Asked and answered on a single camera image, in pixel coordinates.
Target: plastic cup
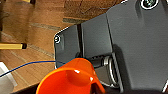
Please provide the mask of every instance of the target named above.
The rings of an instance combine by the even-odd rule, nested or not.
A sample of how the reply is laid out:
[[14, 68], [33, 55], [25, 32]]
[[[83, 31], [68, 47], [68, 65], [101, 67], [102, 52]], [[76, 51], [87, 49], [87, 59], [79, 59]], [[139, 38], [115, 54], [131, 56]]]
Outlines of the plastic cup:
[[90, 94], [93, 85], [95, 90], [105, 93], [92, 64], [84, 58], [76, 58], [45, 76], [36, 94]]

